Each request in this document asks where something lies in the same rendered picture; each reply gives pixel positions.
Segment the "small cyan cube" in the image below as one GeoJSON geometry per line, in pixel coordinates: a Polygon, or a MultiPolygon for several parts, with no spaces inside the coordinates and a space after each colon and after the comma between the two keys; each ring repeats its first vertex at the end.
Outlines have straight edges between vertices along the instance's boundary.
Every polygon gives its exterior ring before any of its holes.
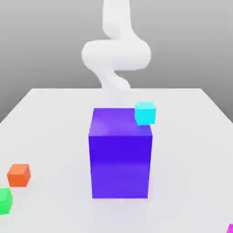
{"type": "Polygon", "coordinates": [[[135,120],[138,125],[155,124],[156,108],[153,102],[136,102],[135,120]]]}

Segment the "small green cube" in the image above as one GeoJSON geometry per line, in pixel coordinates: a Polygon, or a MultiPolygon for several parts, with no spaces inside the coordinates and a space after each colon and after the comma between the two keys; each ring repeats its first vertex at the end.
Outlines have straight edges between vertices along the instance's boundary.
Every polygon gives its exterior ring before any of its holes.
{"type": "Polygon", "coordinates": [[[13,196],[9,187],[0,188],[0,215],[8,214],[13,203],[13,196]]]}

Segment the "small orange cube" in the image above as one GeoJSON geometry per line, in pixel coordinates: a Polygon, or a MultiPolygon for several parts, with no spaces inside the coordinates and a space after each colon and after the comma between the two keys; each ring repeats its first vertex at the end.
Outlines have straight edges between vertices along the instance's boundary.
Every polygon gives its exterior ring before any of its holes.
{"type": "Polygon", "coordinates": [[[29,164],[12,164],[7,173],[10,187],[26,187],[30,177],[29,164]]]}

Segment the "large purple box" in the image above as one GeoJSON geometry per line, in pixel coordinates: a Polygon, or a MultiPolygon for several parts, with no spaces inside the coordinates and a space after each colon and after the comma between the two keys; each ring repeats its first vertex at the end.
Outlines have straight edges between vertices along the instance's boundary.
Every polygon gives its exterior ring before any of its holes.
{"type": "Polygon", "coordinates": [[[88,134],[93,198],[147,198],[152,130],[133,108],[94,108],[88,134]]]}

